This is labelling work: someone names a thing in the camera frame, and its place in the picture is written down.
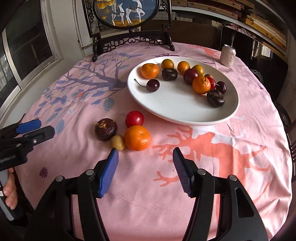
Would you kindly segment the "person's left hand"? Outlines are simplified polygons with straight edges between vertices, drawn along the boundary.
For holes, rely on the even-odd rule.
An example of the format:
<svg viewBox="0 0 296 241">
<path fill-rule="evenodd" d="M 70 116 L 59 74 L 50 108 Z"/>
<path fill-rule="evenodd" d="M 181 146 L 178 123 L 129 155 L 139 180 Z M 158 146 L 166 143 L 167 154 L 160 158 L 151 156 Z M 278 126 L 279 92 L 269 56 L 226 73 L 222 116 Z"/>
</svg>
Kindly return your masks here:
<svg viewBox="0 0 296 241">
<path fill-rule="evenodd" d="M 4 195 L 6 196 L 6 205 L 11 210 L 14 210 L 18 204 L 14 168 L 8 169 L 8 180 L 7 183 L 4 185 Z"/>
</svg>

